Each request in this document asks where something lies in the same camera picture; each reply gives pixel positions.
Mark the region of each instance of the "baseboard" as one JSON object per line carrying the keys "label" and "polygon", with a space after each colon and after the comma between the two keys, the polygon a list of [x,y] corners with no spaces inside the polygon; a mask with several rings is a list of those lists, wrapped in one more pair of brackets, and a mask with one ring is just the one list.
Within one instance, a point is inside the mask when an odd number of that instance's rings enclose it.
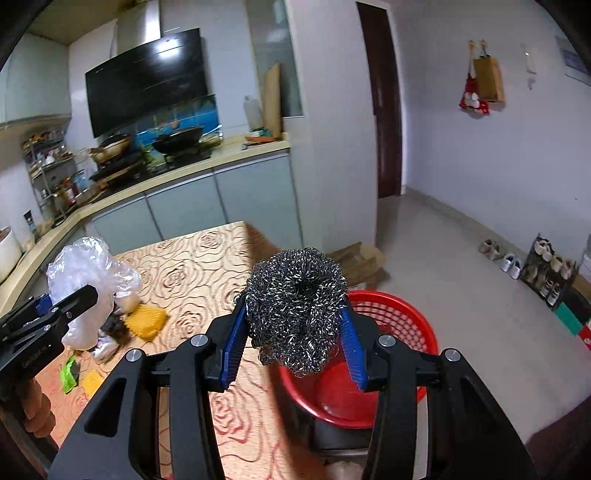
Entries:
{"label": "baseboard", "polygon": [[406,194],[409,197],[423,203],[424,205],[432,207],[438,212],[453,218],[466,228],[476,233],[480,239],[486,240],[488,238],[492,238],[498,244],[500,244],[505,249],[505,251],[511,251],[523,259],[527,257],[527,253],[521,248],[517,247],[512,242],[509,242],[509,240],[506,238],[501,237],[498,233],[491,230],[486,225],[481,224],[478,220],[474,220],[474,218],[469,217],[465,213],[462,213],[460,210],[457,210],[452,206],[449,206],[447,203],[443,203],[441,200],[437,200],[436,198],[431,197],[426,193],[419,192],[418,190],[408,187],[407,185],[403,186],[402,194]]}

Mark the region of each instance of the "shoe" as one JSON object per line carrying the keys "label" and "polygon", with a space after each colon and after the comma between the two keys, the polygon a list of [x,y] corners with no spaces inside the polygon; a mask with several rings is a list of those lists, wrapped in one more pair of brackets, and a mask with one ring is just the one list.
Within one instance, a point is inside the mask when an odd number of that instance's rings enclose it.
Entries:
{"label": "shoe", "polygon": [[488,240],[483,240],[482,243],[480,244],[480,247],[478,247],[478,251],[481,254],[485,254],[487,253],[491,247],[495,244],[495,242],[491,239]]}
{"label": "shoe", "polygon": [[491,260],[494,262],[495,260],[499,260],[500,257],[503,256],[503,254],[501,252],[502,252],[501,246],[499,244],[493,244],[491,246],[491,249],[486,254],[486,257],[488,258],[488,260]]}
{"label": "shoe", "polygon": [[573,261],[572,260],[565,260],[560,268],[560,275],[563,279],[568,280],[570,276],[573,274]]}
{"label": "shoe", "polygon": [[544,287],[545,283],[546,283],[546,270],[543,267],[540,267],[538,269],[538,276],[536,278],[534,288],[536,290],[540,291]]}
{"label": "shoe", "polygon": [[544,247],[544,251],[542,252],[542,258],[545,262],[549,262],[552,260],[552,249],[550,248],[550,244],[546,244]]}
{"label": "shoe", "polygon": [[560,285],[558,285],[556,283],[554,285],[554,288],[552,289],[552,291],[548,294],[548,298],[546,299],[546,302],[548,303],[548,305],[553,307],[554,305],[556,305],[556,301],[558,300],[559,296],[560,296]]}
{"label": "shoe", "polygon": [[513,265],[509,269],[509,276],[511,278],[513,278],[514,280],[517,280],[519,278],[519,274],[521,273],[522,266],[523,266],[523,262],[521,261],[521,259],[516,258],[515,261],[513,262]]}
{"label": "shoe", "polygon": [[538,276],[538,267],[536,265],[529,264],[525,268],[525,272],[523,275],[524,281],[529,284],[535,282],[536,277]]}
{"label": "shoe", "polygon": [[554,270],[556,273],[558,273],[560,271],[560,269],[562,268],[562,257],[559,257],[558,255],[555,255],[552,257],[552,260],[550,261],[550,268],[552,270]]}
{"label": "shoe", "polygon": [[542,295],[543,298],[546,298],[548,296],[548,293],[550,293],[550,290],[552,290],[553,287],[554,287],[554,282],[552,280],[546,280],[546,283],[540,289],[540,295]]}
{"label": "shoe", "polygon": [[540,238],[539,240],[536,240],[536,242],[534,244],[535,252],[538,255],[541,255],[544,252],[547,244],[548,244],[548,240],[546,240],[545,238]]}
{"label": "shoe", "polygon": [[515,254],[513,252],[507,253],[503,260],[501,260],[501,270],[503,272],[508,272],[509,269],[513,266],[513,262],[515,261]]}

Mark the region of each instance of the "green sponge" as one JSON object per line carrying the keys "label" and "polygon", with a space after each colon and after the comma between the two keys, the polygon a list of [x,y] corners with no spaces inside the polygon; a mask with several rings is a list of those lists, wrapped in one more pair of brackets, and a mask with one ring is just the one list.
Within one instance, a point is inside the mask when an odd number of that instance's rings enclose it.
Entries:
{"label": "green sponge", "polygon": [[71,392],[72,388],[78,384],[77,379],[79,374],[80,369],[74,361],[74,355],[72,355],[60,369],[61,389],[64,393]]}

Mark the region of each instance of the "shoe rack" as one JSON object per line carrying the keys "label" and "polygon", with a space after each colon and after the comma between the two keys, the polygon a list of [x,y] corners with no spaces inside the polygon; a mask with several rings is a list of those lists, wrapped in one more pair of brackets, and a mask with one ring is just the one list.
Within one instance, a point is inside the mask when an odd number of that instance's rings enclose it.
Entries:
{"label": "shoe rack", "polygon": [[538,233],[519,278],[555,311],[579,273],[579,266],[580,262],[562,257],[552,243]]}

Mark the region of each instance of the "metal screw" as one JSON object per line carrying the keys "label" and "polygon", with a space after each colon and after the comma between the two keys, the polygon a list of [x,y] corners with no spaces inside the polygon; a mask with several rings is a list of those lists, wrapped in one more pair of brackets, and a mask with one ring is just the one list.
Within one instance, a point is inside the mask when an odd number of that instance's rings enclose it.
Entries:
{"label": "metal screw", "polygon": [[130,350],[125,354],[125,358],[130,362],[135,362],[136,360],[139,360],[141,356],[142,350],[139,350],[137,348],[134,348],[133,350]]}
{"label": "metal screw", "polygon": [[394,346],[396,345],[396,339],[392,335],[381,335],[378,338],[378,342],[381,346]]}
{"label": "metal screw", "polygon": [[207,338],[207,335],[204,335],[204,334],[200,333],[199,335],[195,335],[193,338],[191,338],[191,345],[193,345],[193,346],[203,346],[208,341],[209,341],[209,338]]}
{"label": "metal screw", "polygon": [[445,350],[445,358],[447,358],[450,362],[457,362],[460,358],[462,358],[462,355],[454,348],[450,348],[449,350]]}

